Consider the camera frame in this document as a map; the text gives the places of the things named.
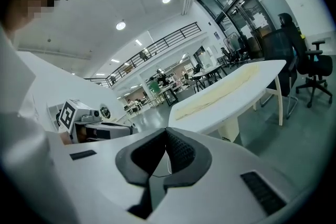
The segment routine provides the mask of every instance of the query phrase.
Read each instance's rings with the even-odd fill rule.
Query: concrete floor
[[[336,71],[326,79],[328,89],[336,93]],[[299,94],[295,94],[295,86],[304,83],[305,76],[298,74],[293,95],[298,97],[299,103],[288,120],[284,116],[283,126],[278,125],[276,98],[272,98],[263,108],[258,104],[256,112],[251,108],[238,118],[242,146],[285,174],[299,190],[308,187],[321,174],[330,148],[334,145],[336,115],[336,101],[330,105],[329,97],[318,89],[312,108],[307,108],[311,89],[301,89]],[[184,100],[193,94],[194,90],[189,88],[177,97]],[[283,98],[284,114],[287,103],[287,98]],[[167,127],[170,110],[171,107],[164,103],[134,117],[132,121],[139,132]],[[217,132],[210,135],[219,138]],[[167,174],[166,160],[164,158],[161,171],[154,174]]]

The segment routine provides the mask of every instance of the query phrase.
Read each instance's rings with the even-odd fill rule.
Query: balcony
[[[88,78],[86,80],[90,80],[93,83],[109,88],[122,77],[126,76],[128,73],[132,72],[134,69],[138,68],[140,65],[144,64],[152,57],[161,54],[165,50],[169,49],[171,46],[199,32],[201,32],[201,29],[197,25],[197,22],[189,24],[159,39],[153,44],[150,44],[141,52],[138,52],[136,55],[132,56],[126,62],[121,64],[121,66],[118,67],[107,78]]]

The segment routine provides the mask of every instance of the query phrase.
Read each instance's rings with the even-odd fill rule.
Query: chair
[[[322,76],[329,76],[332,72],[331,57],[321,55],[323,51],[320,50],[320,44],[324,44],[325,41],[315,41],[312,44],[316,45],[316,50],[307,50],[305,41],[301,38],[300,33],[292,21],[292,17],[287,13],[279,14],[279,17],[281,28],[291,41],[298,56],[298,72],[300,74],[307,74],[309,77],[306,78],[305,84],[296,87],[296,93],[299,93],[299,89],[312,87],[310,101],[307,104],[307,107],[310,108],[312,106],[315,89],[318,88],[330,96],[329,104],[331,104],[332,94],[326,89],[328,86],[326,80],[322,79]]]
[[[222,47],[221,50],[222,50],[222,53],[227,57],[230,69],[232,68],[232,66],[238,65],[238,62],[237,62],[238,58],[237,58],[237,56],[235,56],[235,55],[232,56],[230,53],[228,53],[226,51],[226,49],[224,47]]]
[[[284,30],[279,29],[264,36],[264,55],[265,60],[286,61],[286,64],[280,71],[278,78],[281,87],[281,95],[283,97],[288,97],[286,113],[286,118],[288,119],[298,103],[298,99],[292,96],[292,87],[298,75],[295,68],[297,57],[294,56],[292,45]],[[267,89],[276,90],[275,81],[273,81]],[[264,102],[260,101],[260,105],[263,107],[273,96],[274,94],[272,94]],[[291,107],[290,102],[292,99],[294,100],[294,104]]]
[[[196,81],[196,80],[186,79],[185,82],[188,84],[188,88],[189,88],[190,86],[193,86],[193,87],[194,87],[194,92],[195,92],[195,93],[196,93],[196,88],[195,88],[195,85],[196,85],[196,87],[197,87],[197,91],[199,92],[199,89],[198,89],[198,85],[197,85],[197,81]]]

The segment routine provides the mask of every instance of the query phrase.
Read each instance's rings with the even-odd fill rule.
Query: beige cloth
[[[179,120],[186,116],[189,116],[207,106],[217,102],[219,99],[227,96],[231,92],[238,89],[246,81],[259,72],[259,64],[254,63],[249,65],[248,68],[242,68],[240,73],[233,78],[225,81],[215,89],[201,96],[197,101],[186,105],[183,108],[176,110],[175,119]]]

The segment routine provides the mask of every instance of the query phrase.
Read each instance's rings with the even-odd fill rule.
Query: cable
[[[169,157],[168,157],[168,161],[167,161],[167,169],[168,169],[168,172],[169,172],[170,174],[172,174],[172,172],[169,171]]]
[[[152,175],[152,176],[155,176],[155,177],[166,177],[166,176],[170,176],[171,174],[169,175],[165,175],[165,176],[156,176],[156,175]]]
[[[168,168],[169,175],[165,175],[165,176],[152,175],[152,176],[155,176],[155,177],[166,177],[166,176],[170,176],[172,174],[172,172],[169,171],[169,157],[168,157],[168,161],[167,161],[167,168]]]

